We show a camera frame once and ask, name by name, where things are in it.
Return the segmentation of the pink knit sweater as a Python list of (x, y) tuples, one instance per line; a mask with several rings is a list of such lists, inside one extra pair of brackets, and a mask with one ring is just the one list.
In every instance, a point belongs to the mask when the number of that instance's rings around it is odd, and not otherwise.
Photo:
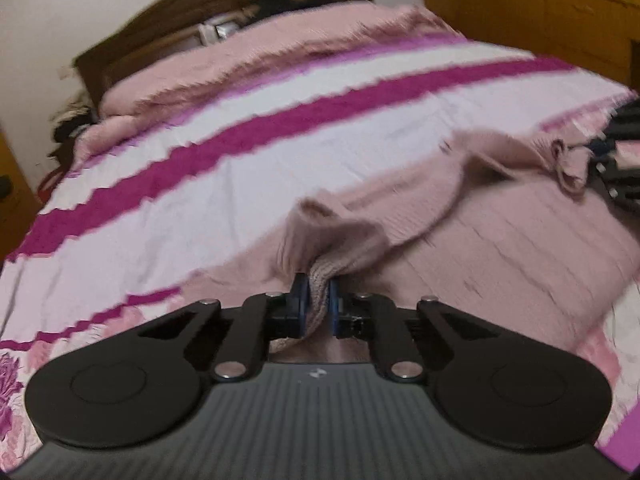
[(455, 133), (442, 151), (349, 190), (300, 200), (277, 229), (182, 286), (239, 304), (310, 281), (307, 327), (331, 278), (411, 308), (425, 295), (572, 350), (639, 271), (639, 223), (587, 184), (578, 136)]

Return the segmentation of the dark nightstand with clothes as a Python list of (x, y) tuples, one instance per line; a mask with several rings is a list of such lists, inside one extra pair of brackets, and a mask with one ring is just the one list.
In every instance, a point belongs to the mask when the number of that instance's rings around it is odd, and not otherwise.
[(96, 123), (96, 111), (89, 93), (80, 90), (69, 98), (51, 117), (52, 141), (55, 149), (49, 157), (56, 167), (47, 174), (37, 188), (37, 196), (45, 204), (60, 181), (70, 171), (74, 161), (75, 143), (81, 133)]

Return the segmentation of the floral striped bed sheet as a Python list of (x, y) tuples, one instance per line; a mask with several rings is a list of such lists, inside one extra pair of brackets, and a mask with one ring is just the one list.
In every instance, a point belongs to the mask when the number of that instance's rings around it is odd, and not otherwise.
[[(90, 158), (1, 274), (1, 467), (39, 448), (29, 378), (56, 356), (178, 309), (182, 286), (338, 193), (442, 151), (458, 132), (596, 132), (631, 98), (555, 58), (444, 34), (250, 78)], [(602, 451), (639, 463), (639, 271), (572, 350), (608, 376)]]

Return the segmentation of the wooden wardrobe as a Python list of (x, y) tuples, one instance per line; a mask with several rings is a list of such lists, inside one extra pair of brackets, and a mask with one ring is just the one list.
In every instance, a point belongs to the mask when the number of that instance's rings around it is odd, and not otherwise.
[(21, 245), (32, 227), (41, 204), (29, 187), (24, 174), (9, 147), (1, 135), (1, 259)]

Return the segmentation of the pink knit blanket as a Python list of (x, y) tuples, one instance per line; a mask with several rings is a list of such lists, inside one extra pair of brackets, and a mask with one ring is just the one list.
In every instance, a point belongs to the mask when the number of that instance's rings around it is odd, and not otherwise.
[(76, 141), (73, 168), (241, 81), (307, 58), (457, 31), (420, 6), (334, 3), (279, 14), (231, 38), (168, 56), (114, 85), (100, 121)]

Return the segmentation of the dark wooden headboard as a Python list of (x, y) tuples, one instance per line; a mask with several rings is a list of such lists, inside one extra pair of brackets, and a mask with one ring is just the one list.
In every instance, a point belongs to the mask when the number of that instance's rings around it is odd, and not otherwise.
[(114, 84), (168, 55), (203, 43), (201, 24), (240, 13), (259, 0), (156, 0), (112, 36), (78, 55), (74, 66), (94, 106)]

